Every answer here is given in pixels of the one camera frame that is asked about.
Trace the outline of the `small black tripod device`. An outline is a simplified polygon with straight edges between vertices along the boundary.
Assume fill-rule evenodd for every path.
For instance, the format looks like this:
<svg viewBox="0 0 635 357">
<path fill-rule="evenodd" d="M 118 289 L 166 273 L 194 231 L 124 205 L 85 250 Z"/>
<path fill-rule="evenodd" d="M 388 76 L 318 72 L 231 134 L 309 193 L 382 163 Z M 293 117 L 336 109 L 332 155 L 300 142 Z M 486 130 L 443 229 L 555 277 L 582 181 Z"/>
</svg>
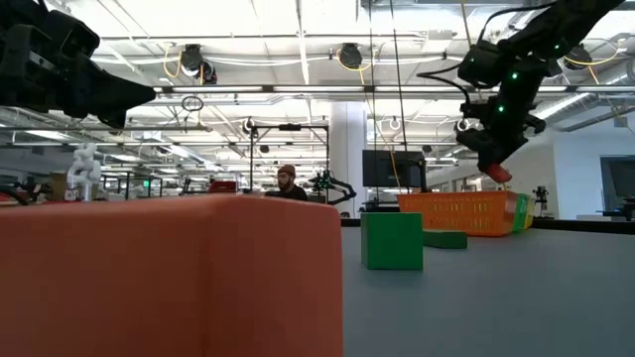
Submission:
<svg viewBox="0 0 635 357">
<path fill-rule="evenodd" d="M 542 216 L 548 207 L 549 192 L 544 186 L 539 185 L 536 189 L 533 190 L 533 194 L 536 196 L 536 203 L 539 205 L 540 208 L 539 215 Z"/>
</svg>

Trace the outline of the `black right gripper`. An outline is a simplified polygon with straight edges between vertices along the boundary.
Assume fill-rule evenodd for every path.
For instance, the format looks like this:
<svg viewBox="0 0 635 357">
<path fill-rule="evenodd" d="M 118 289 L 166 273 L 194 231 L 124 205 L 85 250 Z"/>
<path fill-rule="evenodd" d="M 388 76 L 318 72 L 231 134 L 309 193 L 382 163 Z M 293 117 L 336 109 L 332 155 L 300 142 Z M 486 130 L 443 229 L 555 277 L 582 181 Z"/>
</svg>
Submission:
<svg viewBox="0 0 635 357">
<path fill-rule="evenodd" d="M 502 164 L 527 143 L 524 136 L 512 135 L 522 135 L 528 128 L 532 128 L 535 134 L 545 131 L 546 122 L 531 114 L 535 108 L 534 98 L 531 97 L 467 98 L 459 106 L 462 118 L 454 125 L 456 140 L 477 153 L 477 167 L 480 170 Z M 470 119 L 476 120 L 481 130 L 471 125 Z M 506 139 L 501 139 L 497 147 L 490 135 Z"/>
</svg>

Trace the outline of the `green wedge block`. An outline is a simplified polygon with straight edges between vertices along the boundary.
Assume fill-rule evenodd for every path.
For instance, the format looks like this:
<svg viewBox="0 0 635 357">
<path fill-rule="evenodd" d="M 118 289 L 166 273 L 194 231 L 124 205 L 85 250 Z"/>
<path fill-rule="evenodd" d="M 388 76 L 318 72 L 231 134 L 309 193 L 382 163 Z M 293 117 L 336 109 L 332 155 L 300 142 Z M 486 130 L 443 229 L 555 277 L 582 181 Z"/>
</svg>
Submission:
<svg viewBox="0 0 635 357">
<path fill-rule="evenodd" d="M 462 231 L 424 230 L 423 245 L 440 249 L 466 249 L 467 234 Z"/>
</svg>

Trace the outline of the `cardboard box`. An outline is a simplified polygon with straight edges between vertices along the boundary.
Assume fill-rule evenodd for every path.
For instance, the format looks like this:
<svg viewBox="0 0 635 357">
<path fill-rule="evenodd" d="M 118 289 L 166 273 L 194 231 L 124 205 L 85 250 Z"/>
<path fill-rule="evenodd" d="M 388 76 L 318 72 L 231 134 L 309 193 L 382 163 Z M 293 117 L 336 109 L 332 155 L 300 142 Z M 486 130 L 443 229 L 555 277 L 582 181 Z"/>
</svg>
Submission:
<svg viewBox="0 0 635 357">
<path fill-rule="evenodd" d="M 50 193 L 50 200 L 64 201 L 67 189 L 66 173 L 50 173 L 50 178 L 50 187 L 52 189 L 52 192 Z"/>
</svg>

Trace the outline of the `small orange-red block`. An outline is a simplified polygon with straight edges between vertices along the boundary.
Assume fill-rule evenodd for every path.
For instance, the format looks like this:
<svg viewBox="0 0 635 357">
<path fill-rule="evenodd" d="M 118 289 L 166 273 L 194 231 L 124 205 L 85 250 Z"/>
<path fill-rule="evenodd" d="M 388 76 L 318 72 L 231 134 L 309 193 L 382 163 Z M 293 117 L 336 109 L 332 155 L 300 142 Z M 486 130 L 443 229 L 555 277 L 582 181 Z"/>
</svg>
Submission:
<svg viewBox="0 0 635 357">
<path fill-rule="evenodd" d="M 487 166 L 484 173 L 497 183 L 506 183 L 513 178 L 513 176 L 499 164 L 491 164 Z"/>
</svg>

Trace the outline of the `person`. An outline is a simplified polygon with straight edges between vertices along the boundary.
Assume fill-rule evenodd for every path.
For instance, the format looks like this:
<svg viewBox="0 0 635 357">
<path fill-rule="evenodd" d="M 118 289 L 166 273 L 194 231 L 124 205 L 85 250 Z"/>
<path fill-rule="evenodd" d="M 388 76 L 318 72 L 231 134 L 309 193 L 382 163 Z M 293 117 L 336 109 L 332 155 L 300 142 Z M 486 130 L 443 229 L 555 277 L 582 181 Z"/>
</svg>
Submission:
<svg viewBox="0 0 635 357">
<path fill-rule="evenodd" d="M 267 191 L 266 196 L 307 201 L 308 196 L 303 188 L 295 184 L 296 169 L 292 165 L 284 165 L 277 172 L 277 191 Z"/>
</svg>

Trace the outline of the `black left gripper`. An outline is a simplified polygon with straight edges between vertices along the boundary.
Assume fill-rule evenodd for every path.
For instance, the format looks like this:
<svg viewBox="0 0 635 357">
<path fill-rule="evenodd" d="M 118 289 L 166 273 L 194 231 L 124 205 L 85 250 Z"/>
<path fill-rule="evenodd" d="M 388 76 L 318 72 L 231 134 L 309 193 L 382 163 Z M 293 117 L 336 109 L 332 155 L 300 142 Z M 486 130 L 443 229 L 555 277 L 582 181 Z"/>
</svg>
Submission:
<svg viewBox="0 0 635 357">
<path fill-rule="evenodd" d="M 126 110 L 156 98 L 153 87 L 103 70 L 90 58 L 68 58 L 33 25 L 14 25 L 4 37 L 0 60 L 0 103 L 72 117 L 98 116 L 110 128 L 124 128 Z"/>
</svg>

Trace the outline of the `long ceiling light strip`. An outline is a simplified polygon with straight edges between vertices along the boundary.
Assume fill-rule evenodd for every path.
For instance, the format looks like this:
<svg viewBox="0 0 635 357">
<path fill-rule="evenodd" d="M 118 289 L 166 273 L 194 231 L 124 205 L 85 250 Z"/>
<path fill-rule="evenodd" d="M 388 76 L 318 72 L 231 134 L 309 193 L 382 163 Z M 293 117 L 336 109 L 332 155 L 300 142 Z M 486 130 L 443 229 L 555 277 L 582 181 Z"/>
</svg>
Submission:
<svg viewBox="0 0 635 357">
<path fill-rule="evenodd" d="M 443 93 L 459 92 L 451 85 L 216 85 L 216 86 L 156 86 L 159 94 L 175 93 Z"/>
</svg>

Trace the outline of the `black shelving rack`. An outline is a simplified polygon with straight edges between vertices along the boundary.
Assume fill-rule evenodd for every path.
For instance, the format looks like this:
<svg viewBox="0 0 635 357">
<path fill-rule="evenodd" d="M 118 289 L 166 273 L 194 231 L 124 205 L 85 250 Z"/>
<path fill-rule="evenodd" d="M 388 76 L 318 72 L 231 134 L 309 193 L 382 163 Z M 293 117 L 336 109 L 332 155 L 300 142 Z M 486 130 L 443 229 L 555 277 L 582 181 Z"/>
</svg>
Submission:
<svg viewBox="0 0 635 357">
<path fill-rule="evenodd" d="M 142 176 L 132 172 L 111 172 L 101 175 L 101 187 L 125 200 L 156 198 L 164 195 L 164 180 L 158 176 Z"/>
</svg>

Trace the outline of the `orange plastic basket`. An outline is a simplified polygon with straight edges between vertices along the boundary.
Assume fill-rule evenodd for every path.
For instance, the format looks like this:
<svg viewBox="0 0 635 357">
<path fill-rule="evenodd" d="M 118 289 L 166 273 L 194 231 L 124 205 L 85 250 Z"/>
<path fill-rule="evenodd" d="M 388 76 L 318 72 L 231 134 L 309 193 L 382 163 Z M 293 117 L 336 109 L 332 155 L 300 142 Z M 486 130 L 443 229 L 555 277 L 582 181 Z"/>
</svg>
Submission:
<svg viewBox="0 0 635 357">
<path fill-rule="evenodd" d="M 402 212 L 421 213 L 423 227 L 502 237 L 512 232 L 519 195 L 512 191 L 398 194 Z"/>
</svg>

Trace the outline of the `green cube block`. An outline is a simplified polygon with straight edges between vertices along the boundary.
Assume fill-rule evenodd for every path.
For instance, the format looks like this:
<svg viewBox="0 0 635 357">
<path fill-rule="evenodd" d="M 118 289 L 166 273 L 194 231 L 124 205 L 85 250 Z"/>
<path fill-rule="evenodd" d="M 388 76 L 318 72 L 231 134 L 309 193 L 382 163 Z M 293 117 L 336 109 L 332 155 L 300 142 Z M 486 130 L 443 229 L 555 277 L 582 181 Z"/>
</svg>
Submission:
<svg viewBox="0 0 635 357">
<path fill-rule="evenodd" d="M 414 270 L 424 267 L 421 213 L 362 213 L 361 262 L 368 270 Z"/>
</svg>

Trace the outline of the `green plastic basket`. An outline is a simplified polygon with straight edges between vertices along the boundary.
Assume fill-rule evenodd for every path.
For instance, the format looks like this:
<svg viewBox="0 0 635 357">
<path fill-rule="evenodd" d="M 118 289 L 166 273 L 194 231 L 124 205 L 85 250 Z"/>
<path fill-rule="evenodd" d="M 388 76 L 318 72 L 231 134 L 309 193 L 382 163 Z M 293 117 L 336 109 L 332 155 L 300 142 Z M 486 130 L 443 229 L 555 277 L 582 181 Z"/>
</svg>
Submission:
<svg viewBox="0 0 635 357">
<path fill-rule="evenodd" d="M 528 204 L 529 196 L 525 193 L 519 193 L 516 199 L 514 222 L 512 227 L 513 233 L 518 233 L 524 230 Z"/>
</svg>

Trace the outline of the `white building column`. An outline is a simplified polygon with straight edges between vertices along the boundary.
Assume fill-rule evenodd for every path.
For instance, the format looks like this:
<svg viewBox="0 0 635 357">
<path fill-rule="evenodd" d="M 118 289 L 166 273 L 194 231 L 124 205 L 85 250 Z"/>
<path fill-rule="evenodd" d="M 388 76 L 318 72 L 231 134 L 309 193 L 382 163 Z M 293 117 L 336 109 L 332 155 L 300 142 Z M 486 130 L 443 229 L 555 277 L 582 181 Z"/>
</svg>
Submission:
<svg viewBox="0 0 635 357">
<path fill-rule="evenodd" d="M 359 216 L 358 210 L 366 200 L 363 186 L 362 152 L 366 148 L 366 105 L 358 101 L 330 103 L 329 117 L 329 166 L 333 175 L 350 184 L 356 196 L 339 203 L 340 213 L 348 212 L 351 218 Z"/>
</svg>

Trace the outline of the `black computer monitor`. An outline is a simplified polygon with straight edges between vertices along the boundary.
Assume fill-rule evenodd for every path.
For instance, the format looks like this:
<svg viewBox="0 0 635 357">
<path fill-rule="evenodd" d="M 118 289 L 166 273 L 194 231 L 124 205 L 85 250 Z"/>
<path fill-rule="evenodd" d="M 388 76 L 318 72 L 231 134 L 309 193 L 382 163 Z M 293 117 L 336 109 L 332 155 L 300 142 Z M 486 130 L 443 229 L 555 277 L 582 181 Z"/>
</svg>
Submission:
<svg viewBox="0 0 635 357">
<path fill-rule="evenodd" d="M 425 186 L 425 159 L 419 152 L 362 152 L 362 178 L 365 187 Z"/>
</svg>

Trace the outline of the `orange rectangular block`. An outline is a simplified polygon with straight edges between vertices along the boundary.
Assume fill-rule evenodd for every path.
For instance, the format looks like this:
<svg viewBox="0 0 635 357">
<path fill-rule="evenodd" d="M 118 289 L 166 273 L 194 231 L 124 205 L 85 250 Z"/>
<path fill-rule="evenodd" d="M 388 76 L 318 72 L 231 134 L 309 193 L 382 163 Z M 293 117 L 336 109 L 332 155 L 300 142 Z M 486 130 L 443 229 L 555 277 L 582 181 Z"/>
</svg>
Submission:
<svg viewBox="0 0 635 357">
<path fill-rule="evenodd" d="M 338 212 L 211 194 L 0 208 L 0 357 L 342 357 Z"/>
</svg>

